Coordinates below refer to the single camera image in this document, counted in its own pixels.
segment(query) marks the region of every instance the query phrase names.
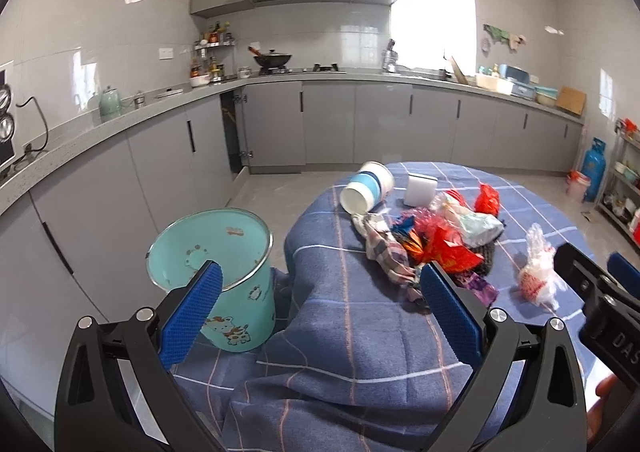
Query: white switch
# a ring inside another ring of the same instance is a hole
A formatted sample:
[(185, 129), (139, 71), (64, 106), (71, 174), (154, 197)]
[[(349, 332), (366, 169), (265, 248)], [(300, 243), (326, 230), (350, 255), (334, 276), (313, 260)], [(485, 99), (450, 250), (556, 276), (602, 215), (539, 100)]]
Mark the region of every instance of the white switch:
[(174, 57), (174, 48), (161, 47), (158, 50), (158, 54), (160, 55), (161, 60), (171, 60)]

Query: wooden cutting board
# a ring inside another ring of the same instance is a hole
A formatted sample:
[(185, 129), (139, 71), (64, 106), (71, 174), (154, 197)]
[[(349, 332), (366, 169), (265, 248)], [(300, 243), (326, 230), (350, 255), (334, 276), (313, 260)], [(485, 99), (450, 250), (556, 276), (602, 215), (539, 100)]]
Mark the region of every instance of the wooden cutting board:
[(581, 90), (571, 88), (570, 86), (564, 86), (560, 90), (560, 95), (558, 96), (556, 105), (558, 107), (567, 109), (574, 114), (582, 114), (582, 109), (584, 108), (584, 102), (586, 100), (587, 95)]

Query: blue gas tank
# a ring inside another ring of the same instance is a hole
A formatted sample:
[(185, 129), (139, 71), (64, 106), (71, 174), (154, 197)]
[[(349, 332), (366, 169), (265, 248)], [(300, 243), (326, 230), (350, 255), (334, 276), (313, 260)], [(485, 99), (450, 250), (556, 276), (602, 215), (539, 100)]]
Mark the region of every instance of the blue gas tank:
[(607, 146), (602, 139), (593, 138), (593, 145), (584, 155), (584, 163), (582, 163), (581, 172), (591, 179), (591, 186), (587, 189), (584, 196), (585, 201), (595, 201), (600, 189), (600, 182), (607, 167), (607, 161), (604, 159), (604, 149)]

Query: blue plaid tablecloth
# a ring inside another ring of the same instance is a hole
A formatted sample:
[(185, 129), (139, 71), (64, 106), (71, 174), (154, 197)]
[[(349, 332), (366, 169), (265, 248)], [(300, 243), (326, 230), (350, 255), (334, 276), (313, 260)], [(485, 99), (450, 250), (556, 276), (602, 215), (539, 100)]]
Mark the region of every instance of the blue plaid tablecloth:
[[(522, 300), (516, 276), (526, 264), (526, 230), (538, 223), (553, 245), (566, 241), (591, 255), (562, 213), (526, 188), (459, 165), (391, 164), (394, 192), (377, 210), (388, 220), (404, 209), (407, 172), (438, 178), (473, 204), (479, 183), (500, 193), (506, 223), (488, 280), (495, 306), (517, 321), (543, 324), (556, 315), (574, 339), (583, 376), (594, 356), (577, 340), (582, 302), (559, 292), (559, 309)], [(202, 335), (174, 376), (200, 417), (229, 451), (387, 452), (418, 450), (467, 381), (471, 368), (452, 352), (435, 318), (407, 302), (376, 262), (339, 206), (345, 179), (325, 191), (289, 232), (289, 275), (273, 270), (276, 331), (260, 348), (228, 353)], [(514, 364), (483, 431), (498, 429), (522, 364)]]

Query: metal screw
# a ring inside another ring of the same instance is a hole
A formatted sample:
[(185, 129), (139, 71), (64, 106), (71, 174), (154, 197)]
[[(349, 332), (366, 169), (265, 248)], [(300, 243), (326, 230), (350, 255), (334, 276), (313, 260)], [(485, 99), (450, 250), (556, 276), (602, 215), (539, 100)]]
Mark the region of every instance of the metal screw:
[(146, 322), (148, 320), (151, 320), (153, 316), (154, 316), (154, 311), (148, 307), (143, 307), (142, 309), (138, 310), (138, 312), (136, 313), (136, 318), (141, 322)]
[(91, 319), (91, 317), (82, 317), (78, 321), (78, 327), (80, 327), (81, 329), (87, 329), (88, 327), (91, 327), (92, 323), (94, 323), (94, 321)]
[(555, 329), (556, 331), (562, 331), (564, 329), (564, 322), (562, 322), (559, 318), (552, 318), (549, 324), (551, 324), (551, 327), (553, 327), (553, 329)]
[(491, 318), (496, 322), (504, 322), (505, 320), (507, 320), (507, 313), (505, 313), (501, 309), (492, 309), (489, 314), (491, 315)]

